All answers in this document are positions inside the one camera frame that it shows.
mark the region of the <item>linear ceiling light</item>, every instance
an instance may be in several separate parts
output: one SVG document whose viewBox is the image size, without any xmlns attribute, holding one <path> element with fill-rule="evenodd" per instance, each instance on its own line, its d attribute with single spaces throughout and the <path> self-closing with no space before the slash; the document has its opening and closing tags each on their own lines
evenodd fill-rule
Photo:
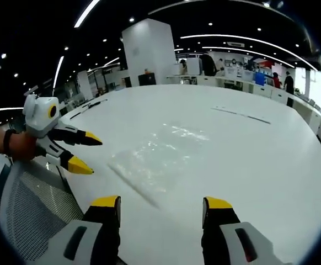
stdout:
<svg viewBox="0 0 321 265">
<path fill-rule="evenodd" d="M 267 44 L 270 45 L 272 47 L 278 48 L 282 51 L 288 52 L 289 54 L 295 56 L 296 58 L 298 58 L 299 60 L 305 62 L 308 66 L 310 66 L 312 69 L 314 69 L 315 71 L 317 71 L 317 69 L 311 65 L 311 63 L 309 63 L 308 61 L 304 60 L 303 58 L 301 58 L 300 56 L 296 55 L 294 52 L 288 51 L 282 47 L 279 47 L 275 44 L 272 43 L 268 43 L 267 41 L 263 41 L 263 40 L 258 40 L 258 39 L 253 39 L 253 38 L 248 38 L 248 37 L 243 37 L 243 36 L 236 36 L 236 35 L 224 35 L 224 34 L 205 34 L 205 35 L 192 35 L 192 36 L 184 36 L 184 37 L 180 37 L 181 39 L 189 39 L 189 38 L 200 38 L 200 37 L 227 37 L 227 38 L 238 38 L 238 39 L 244 39 L 244 40 L 252 40 L 252 41 L 257 41 L 259 43 L 263 43 L 263 44 Z"/>
<path fill-rule="evenodd" d="M 59 75 L 59 71 L 60 71 L 60 67 L 61 67 L 62 61 L 63 61 L 63 56 L 61 56 L 61 58 L 59 60 L 59 63 L 57 65 L 57 69 L 56 69 L 56 73 L 55 73 L 55 79 L 54 79 L 54 85 L 52 86 L 53 88 L 55 88 L 55 86 L 56 86 L 57 76 Z"/>
<path fill-rule="evenodd" d="M 119 59 L 119 57 L 115 58 L 114 60 L 111 60 L 110 62 L 107 62 L 103 67 L 110 65 L 111 63 L 117 61 L 118 59 Z"/>
<path fill-rule="evenodd" d="M 2 108 L 0 109 L 0 112 L 4 111 L 4 110 L 18 110 L 18 109 L 23 109 L 22 107 L 20 108 Z"/>
<path fill-rule="evenodd" d="M 77 20 L 76 24 L 75 24 L 75 28 L 79 28 L 79 26 L 81 26 L 81 24 L 83 23 L 83 21 L 85 20 L 85 18 L 88 16 L 88 14 L 92 11 L 92 9 L 95 7 L 96 4 L 98 4 L 100 0 L 93 0 L 89 6 L 83 11 L 82 15 L 79 17 L 79 19 Z"/>
<path fill-rule="evenodd" d="M 271 58 L 271 59 L 274 59 L 278 62 L 282 62 L 284 63 L 285 65 L 287 66 L 290 66 L 292 68 L 295 68 L 294 66 L 290 65 L 289 63 L 285 62 L 285 61 L 282 61 L 280 59 L 277 59 L 277 58 L 274 58 L 272 56 L 269 56 L 269 55 L 265 55 L 265 54 L 261 54 L 259 52 L 256 52 L 256 51 L 248 51 L 248 50 L 243 50 L 243 49 L 238 49 L 238 48 L 228 48 L 228 47 L 202 47 L 203 49 L 224 49 L 224 50 L 233 50 L 233 51 L 244 51 L 244 52 L 251 52 L 252 54 L 257 54 L 257 55 L 261 55 L 261 56 L 266 56 L 268 58 Z"/>
</svg>

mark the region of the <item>red object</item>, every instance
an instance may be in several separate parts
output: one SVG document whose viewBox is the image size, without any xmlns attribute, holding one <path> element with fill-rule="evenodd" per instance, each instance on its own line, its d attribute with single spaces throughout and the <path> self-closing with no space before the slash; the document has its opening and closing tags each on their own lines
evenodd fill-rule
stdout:
<svg viewBox="0 0 321 265">
<path fill-rule="evenodd" d="M 281 83 L 280 83 L 280 80 L 278 79 L 278 77 L 274 77 L 273 82 L 274 82 L 276 88 L 281 88 Z"/>
</svg>

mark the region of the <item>white tabletop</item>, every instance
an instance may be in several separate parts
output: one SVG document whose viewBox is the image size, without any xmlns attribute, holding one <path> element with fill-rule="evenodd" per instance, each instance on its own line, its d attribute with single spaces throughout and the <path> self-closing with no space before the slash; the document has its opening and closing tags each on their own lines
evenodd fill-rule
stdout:
<svg viewBox="0 0 321 265">
<path fill-rule="evenodd" d="M 128 264 L 203 264 L 202 199 L 230 202 L 283 262 L 300 261 L 321 233 L 321 144 L 293 109 L 230 89 L 127 88 L 63 119 L 103 146 L 67 146 L 95 173 L 70 175 L 83 211 L 118 194 L 119 256 Z M 268 123 L 220 110 L 253 116 Z"/>
</svg>

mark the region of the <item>transparent plastic sheet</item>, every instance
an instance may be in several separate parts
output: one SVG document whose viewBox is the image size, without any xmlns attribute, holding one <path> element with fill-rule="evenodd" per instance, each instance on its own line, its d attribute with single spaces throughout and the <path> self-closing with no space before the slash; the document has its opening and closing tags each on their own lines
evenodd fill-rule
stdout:
<svg viewBox="0 0 321 265">
<path fill-rule="evenodd" d="M 201 130 L 163 124 L 158 133 L 135 149 L 113 155 L 108 166 L 146 201 L 160 208 L 159 200 L 172 190 L 208 140 Z"/>
</svg>

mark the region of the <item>gray mesh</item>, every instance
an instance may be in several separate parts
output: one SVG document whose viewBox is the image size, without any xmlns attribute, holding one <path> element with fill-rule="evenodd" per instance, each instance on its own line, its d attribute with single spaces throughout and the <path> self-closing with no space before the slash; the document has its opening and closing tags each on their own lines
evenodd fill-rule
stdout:
<svg viewBox="0 0 321 265">
<path fill-rule="evenodd" d="M 40 258 L 51 237 L 71 220 L 83 217 L 72 194 L 27 171 L 13 181 L 6 214 L 8 240 L 25 261 Z"/>
</svg>

